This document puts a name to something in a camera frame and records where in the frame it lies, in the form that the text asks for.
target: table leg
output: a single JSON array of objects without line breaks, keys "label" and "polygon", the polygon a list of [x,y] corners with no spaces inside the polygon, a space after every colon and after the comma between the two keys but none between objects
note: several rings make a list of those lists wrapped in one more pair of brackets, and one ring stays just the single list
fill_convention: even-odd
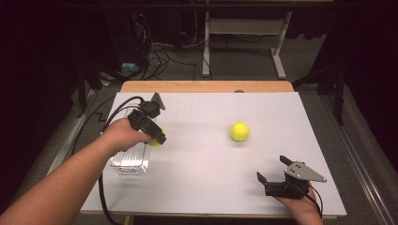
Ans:
[{"label": "table leg", "polygon": [[134,217],[132,217],[132,219],[130,219],[130,216],[127,215],[125,218],[124,225],[130,225],[130,221],[131,221],[131,225],[134,224]]},{"label": "table leg", "polygon": [[208,42],[210,39],[210,12],[206,12],[206,27],[205,27],[205,49],[203,51],[202,76],[208,77],[210,75],[210,48]]},{"label": "table leg", "polygon": [[281,80],[286,79],[286,74],[284,73],[284,69],[283,69],[283,65],[282,65],[282,61],[279,56],[279,53],[280,53],[282,45],[283,45],[284,36],[286,35],[287,27],[289,26],[291,16],[292,16],[291,11],[286,12],[286,14],[284,15],[283,25],[281,27],[281,32],[279,34],[278,45],[275,49],[273,49],[273,48],[271,49],[272,59],[273,59],[276,71],[278,73],[278,77]]}]

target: wire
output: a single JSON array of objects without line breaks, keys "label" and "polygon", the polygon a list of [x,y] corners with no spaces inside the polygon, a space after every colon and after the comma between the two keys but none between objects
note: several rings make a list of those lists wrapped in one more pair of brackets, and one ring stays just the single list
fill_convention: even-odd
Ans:
[{"label": "wire", "polygon": [[228,46],[229,46],[229,39],[228,39],[228,37],[222,36],[222,35],[213,36],[213,37],[221,37],[221,38],[224,38],[224,39],[225,39],[225,46],[223,46],[222,48],[214,47],[214,46],[208,46],[210,49],[215,49],[215,50],[226,50],[226,49],[228,48]]},{"label": "wire", "polygon": [[[250,42],[250,43],[255,43],[258,42],[259,40],[261,40],[264,37],[267,37],[267,35],[263,35],[263,36],[240,36],[240,38],[238,38],[237,36],[234,35],[222,35],[226,38],[231,38],[234,40],[238,40],[238,41],[243,41],[243,42]],[[255,40],[247,40],[247,39],[242,39],[242,38],[256,38]]]},{"label": "wire", "polygon": [[152,46],[160,46],[160,48],[156,51],[152,52],[152,55],[155,55],[156,57],[153,57],[152,59],[149,60],[149,62],[153,62],[154,60],[158,60],[159,63],[154,66],[154,65],[150,65],[151,67],[156,68],[155,71],[151,72],[151,75],[149,75],[148,77],[145,76],[145,74],[143,75],[143,77],[141,78],[141,80],[149,80],[151,78],[156,78],[159,80],[158,76],[161,75],[168,67],[168,64],[170,61],[174,62],[174,63],[178,63],[181,65],[187,65],[187,66],[193,66],[193,72],[192,72],[192,79],[194,80],[194,73],[197,67],[197,64],[194,63],[183,63],[183,62],[179,62],[175,59],[173,59],[168,53],[167,53],[167,48],[166,48],[166,43],[153,43]]},{"label": "wire", "polygon": [[323,215],[323,201],[322,201],[321,195],[319,194],[319,192],[313,186],[310,186],[310,188],[312,188],[313,191],[315,191],[316,195],[319,198],[319,201],[321,202],[321,215]]},{"label": "wire", "polygon": [[[141,102],[144,101],[144,99],[142,97],[130,97],[129,99],[127,99],[126,101],[124,101],[123,103],[121,103],[115,110],[114,112],[109,116],[108,120],[105,123],[105,126],[103,127],[103,131],[105,131],[105,129],[111,124],[112,120],[115,118],[115,116],[120,113],[121,111],[123,111],[124,109],[127,109],[129,107],[134,107],[134,106],[128,106],[128,107],[124,107],[127,103],[129,103],[132,100],[135,99],[140,99]],[[100,203],[102,205],[102,211],[105,214],[106,218],[108,219],[108,221],[111,224],[114,225],[120,225],[119,223],[115,222],[112,217],[111,214],[109,213],[108,210],[108,206],[106,205],[106,200],[105,200],[105,194],[104,194],[104,190],[103,190],[103,174],[101,173],[99,176],[99,198],[100,198]]]},{"label": "wire", "polygon": [[207,60],[205,59],[205,57],[203,57],[203,60],[205,61],[205,63],[208,66],[208,73],[210,75],[210,80],[213,81],[213,74],[211,74],[211,68],[210,68],[210,64],[207,62]]},{"label": "wire", "polygon": [[102,102],[102,103],[101,103],[101,104],[100,104],[100,105],[87,117],[87,119],[84,121],[84,123],[83,123],[82,127],[80,128],[78,134],[76,135],[76,139],[75,139],[75,141],[74,141],[74,143],[73,143],[72,150],[71,150],[71,154],[72,154],[72,155],[75,154],[74,149],[76,148],[76,143],[77,143],[77,141],[79,140],[80,135],[82,135],[82,132],[83,132],[85,126],[87,125],[88,121],[90,120],[90,118],[97,112],[97,110],[99,110],[103,105],[105,105],[105,104],[106,104],[108,101],[110,101],[112,98],[115,98],[115,97],[109,97],[108,99],[104,100],[104,101],[103,101],[103,102]]},{"label": "wire", "polygon": [[196,37],[197,37],[197,34],[198,34],[198,21],[197,21],[196,11],[193,12],[193,15],[194,15],[194,18],[195,18],[195,37],[193,38],[193,41],[192,41],[191,45],[186,46],[186,47],[191,47],[191,46],[193,46],[195,44]]},{"label": "wire", "polygon": [[318,204],[318,202],[316,202],[316,200],[313,198],[313,197],[311,197],[310,195],[308,195],[308,193],[305,193],[302,189],[300,189],[299,187],[297,187],[295,184],[293,184],[293,183],[291,183],[291,182],[289,182],[289,181],[285,181],[287,184],[289,184],[289,185],[291,185],[293,188],[295,188],[296,190],[298,190],[299,192],[301,192],[305,197],[307,197],[307,199],[309,199],[311,202],[313,202],[313,204],[315,204],[315,206],[316,206],[316,210],[318,211],[318,214],[319,214],[319,216],[321,217],[321,219],[322,219],[322,210],[321,210],[321,208],[319,207],[319,204]]},{"label": "wire", "polygon": [[145,43],[145,40],[146,40],[146,30],[145,30],[145,28],[144,28],[141,24],[139,24],[138,22],[135,22],[134,24],[136,24],[136,25],[140,28],[139,31],[138,31],[138,35],[137,35],[138,38],[139,38],[140,35],[141,35],[141,30],[144,31],[144,34],[143,34],[143,42],[141,43],[141,46],[143,46],[144,43]]},{"label": "wire", "polygon": [[146,21],[146,18],[144,16],[144,14],[142,14],[141,17],[144,19],[144,22],[145,22],[145,25],[146,25],[146,29],[148,30],[148,36],[149,36],[150,42],[153,43],[152,36],[150,36],[150,29],[149,29],[149,26],[148,26],[148,23]]}]

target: black cable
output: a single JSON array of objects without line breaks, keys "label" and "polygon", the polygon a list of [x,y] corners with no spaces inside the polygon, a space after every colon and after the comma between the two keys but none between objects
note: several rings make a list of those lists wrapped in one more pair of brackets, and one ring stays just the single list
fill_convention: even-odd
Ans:
[{"label": "black cable", "polygon": [[208,73],[210,75],[210,80],[213,81],[213,74],[211,73],[211,68],[210,68],[210,64],[207,62],[207,60],[205,59],[205,57],[203,57],[203,60],[205,61],[205,63],[208,66]]},{"label": "black cable", "polygon": [[111,122],[112,122],[112,120],[114,119],[114,117],[115,117],[118,113],[120,113],[120,109],[121,109],[123,106],[125,106],[127,103],[129,103],[130,101],[135,100],[135,99],[140,99],[141,102],[144,101],[144,99],[143,99],[142,97],[130,97],[129,99],[125,100],[125,101],[124,101],[123,103],[121,103],[121,104],[114,110],[114,112],[112,112],[112,114],[109,116],[108,120],[107,120],[106,123],[105,123],[105,126],[103,127],[102,132],[105,131],[105,129],[111,124]]},{"label": "black cable", "polygon": [[310,186],[310,188],[312,188],[313,191],[315,191],[316,195],[319,198],[319,201],[321,202],[321,215],[323,215],[323,201],[322,201],[321,195],[319,194],[319,192],[313,186]]},{"label": "black cable", "polygon": [[131,80],[131,78],[136,77],[136,76],[140,75],[142,72],[144,72],[145,70],[147,70],[147,68],[148,68],[148,63],[147,63],[146,58],[143,60],[143,62],[142,62],[141,64],[139,64],[139,65],[137,65],[137,66],[138,66],[138,68],[139,68],[138,71],[132,72],[129,76],[127,76],[127,78],[128,78],[129,80]]},{"label": "black cable", "polygon": [[169,57],[170,61],[172,61],[172,62],[181,64],[181,65],[193,66],[192,79],[195,80],[195,70],[196,70],[197,64],[194,64],[194,63],[182,63],[182,62],[179,62],[179,61],[177,61],[175,59],[172,59],[172,57],[170,57],[170,55],[167,53],[167,49],[166,49],[165,45],[164,45],[164,53],[167,55],[167,57]]},{"label": "black cable", "polygon": [[142,80],[144,79],[144,77],[145,77],[146,73],[148,72],[148,68],[149,68],[149,61],[147,61],[147,67],[146,67],[146,70],[143,72],[143,76],[141,76],[141,79],[140,79],[140,81],[142,81]]},{"label": "black cable", "polygon": [[[158,56],[159,65],[156,67],[155,71],[152,72],[152,75],[150,75],[149,77],[145,78],[145,80],[149,80],[149,79],[151,79],[151,78],[153,78],[153,77],[157,77],[157,76],[159,76],[160,74],[162,74],[162,73],[164,72],[164,70],[167,69],[168,60],[165,60],[165,59],[161,58],[156,52],[153,52],[153,54],[156,54],[156,55]],[[161,72],[156,73],[161,67],[165,67],[165,68],[164,68]]]},{"label": "black cable", "polygon": [[129,109],[129,108],[138,108],[138,106],[126,106],[124,108],[121,108],[119,111],[122,112],[122,111],[124,111],[126,109]]},{"label": "black cable", "polygon": [[[129,99],[127,99],[126,101],[124,101],[124,102],[123,102],[122,104],[120,104],[120,105],[114,110],[114,112],[109,116],[108,120],[107,120],[106,123],[105,123],[105,126],[103,127],[102,132],[105,131],[105,129],[111,124],[112,120],[115,118],[115,116],[116,116],[118,113],[120,113],[123,109],[126,109],[126,108],[129,107],[129,106],[128,106],[128,107],[123,108],[123,106],[125,106],[127,103],[129,103],[130,101],[135,100],[135,99],[140,99],[141,102],[144,101],[144,99],[143,99],[142,97],[130,97]],[[104,193],[105,193],[105,192],[104,192],[104,189],[103,189],[103,175],[102,175],[102,173],[101,173],[100,176],[99,176],[99,198],[100,198],[100,203],[101,203],[101,205],[102,205],[102,211],[103,211],[103,213],[105,214],[106,218],[108,219],[108,221],[109,221],[111,224],[120,225],[119,223],[115,222],[115,221],[112,219],[111,214],[109,213],[109,210],[108,210],[108,206],[106,205],[106,200],[105,200],[105,194],[104,194]]]},{"label": "black cable", "polygon": [[[234,39],[234,40],[238,40],[238,41],[242,41],[242,42],[249,42],[249,43],[255,43],[258,42],[259,40],[261,40],[262,38],[267,37],[267,35],[263,35],[263,36],[255,36],[255,37],[248,37],[248,36],[240,36],[240,37],[236,37],[234,35],[222,35],[226,38],[230,38],[230,39]],[[256,40],[247,40],[247,39],[243,39],[243,38],[256,38]]]},{"label": "black cable", "polygon": [[82,125],[82,127],[80,128],[78,134],[76,135],[76,139],[75,139],[75,141],[74,141],[74,143],[73,143],[73,146],[72,146],[71,153],[72,153],[73,155],[75,154],[74,149],[76,148],[76,143],[77,143],[77,141],[79,140],[80,135],[82,135],[82,132],[83,132],[85,126],[87,125],[88,121],[90,120],[90,118],[97,112],[97,110],[99,110],[103,105],[105,105],[105,103],[107,103],[108,101],[110,101],[112,98],[115,98],[115,97],[109,97],[108,99],[104,100],[104,101],[103,101],[103,102],[102,102],[102,103],[101,103],[101,104],[100,104],[100,105],[87,117],[87,119],[84,121],[84,124]]},{"label": "black cable", "polygon": [[226,37],[226,36],[223,36],[223,35],[213,35],[213,37],[221,37],[221,38],[224,38],[224,39],[225,39],[225,46],[224,46],[224,47],[222,47],[222,48],[219,48],[219,47],[214,47],[214,46],[208,46],[208,47],[209,47],[209,49],[215,49],[215,50],[226,50],[226,49],[228,48],[228,45],[229,45],[229,39],[228,39],[228,37]]},{"label": "black cable", "polygon": [[[151,58],[150,60],[149,60],[149,65],[151,66],[151,67],[153,67],[153,68],[157,68],[157,69],[159,69],[160,67],[162,67],[164,64],[167,64],[168,62],[169,62],[169,60],[166,60],[166,59],[164,59],[164,58],[161,58],[160,56],[159,56],[159,53],[162,53],[162,52],[151,52],[151,54],[155,54],[157,57],[156,58]],[[151,62],[153,62],[153,61],[155,61],[155,60],[158,60],[159,61],[159,65],[157,66],[157,65],[151,65]]]},{"label": "black cable", "polygon": [[319,216],[322,219],[322,211],[321,208],[319,207],[318,202],[316,202],[315,199],[313,199],[313,197],[311,197],[310,195],[308,195],[308,193],[305,193],[302,189],[300,189],[299,187],[297,187],[295,184],[286,181],[287,184],[291,185],[293,188],[295,188],[296,190],[298,190],[299,192],[301,192],[305,197],[307,197],[307,199],[309,199],[311,202],[313,202],[313,204],[315,204],[316,206],[316,210],[318,211]]}]

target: wooden table edge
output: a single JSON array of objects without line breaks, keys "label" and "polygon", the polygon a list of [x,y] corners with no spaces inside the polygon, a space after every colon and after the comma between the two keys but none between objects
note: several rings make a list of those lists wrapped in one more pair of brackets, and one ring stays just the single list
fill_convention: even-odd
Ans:
[{"label": "wooden table edge", "polygon": [[128,81],[120,92],[233,93],[294,92],[287,81]]}]

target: finger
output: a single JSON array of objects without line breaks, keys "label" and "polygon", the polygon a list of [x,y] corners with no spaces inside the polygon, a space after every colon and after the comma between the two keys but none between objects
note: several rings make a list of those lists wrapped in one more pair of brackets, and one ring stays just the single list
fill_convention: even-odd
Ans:
[{"label": "finger", "polygon": [[148,134],[145,134],[145,133],[140,133],[141,135],[140,135],[140,142],[141,143],[150,143],[150,142],[153,142],[153,141],[155,141],[155,139],[154,138],[152,138],[150,135],[148,135]]}]

